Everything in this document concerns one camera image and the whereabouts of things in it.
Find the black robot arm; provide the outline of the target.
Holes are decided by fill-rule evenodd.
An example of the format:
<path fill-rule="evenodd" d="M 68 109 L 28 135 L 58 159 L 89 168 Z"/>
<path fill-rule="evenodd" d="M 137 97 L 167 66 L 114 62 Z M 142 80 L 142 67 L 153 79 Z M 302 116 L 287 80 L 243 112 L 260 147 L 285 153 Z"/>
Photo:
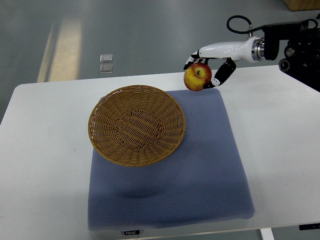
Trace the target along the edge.
<path fill-rule="evenodd" d="M 248 30 L 240 31 L 231 28 L 233 19 L 243 19 L 248 23 Z M 280 41 L 287 41 L 284 48 L 284 58 L 279 61 L 279 69 L 286 75 L 296 79 L 304 85 L 320 90 L 320 17 L 309 18 L 296 22 L 273 23 L 259 27 L 252 27 L 252 22 L 245 16 L 231 16 L 227 22 L 227 29 L 236 34 L 253 36 L 253 32 L 263 31 L 264 37 L 255 40 L 251 54 L 254 60 L 265 59 L 273 61 L 277 58 Z"/>

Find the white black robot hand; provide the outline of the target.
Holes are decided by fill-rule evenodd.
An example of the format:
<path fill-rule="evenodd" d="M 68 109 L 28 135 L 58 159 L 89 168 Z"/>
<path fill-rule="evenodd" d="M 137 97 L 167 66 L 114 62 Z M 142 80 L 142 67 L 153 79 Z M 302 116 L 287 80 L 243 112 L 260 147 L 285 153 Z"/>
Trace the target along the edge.
<path fill-rule="evenodd" d="M 213 43 L 198 49 L 187 59 L 184 70 L 193 64 L 208 64 L 211 59 L 225 59 L 225 63 L 217 70 L 205 89 L 222 85 L 235 71 L 236 61 L 243 59 L 249 63 L 257 63 L 264 58 L 264 38 L 251 37 L 246 41 L 229 41 Z"/>

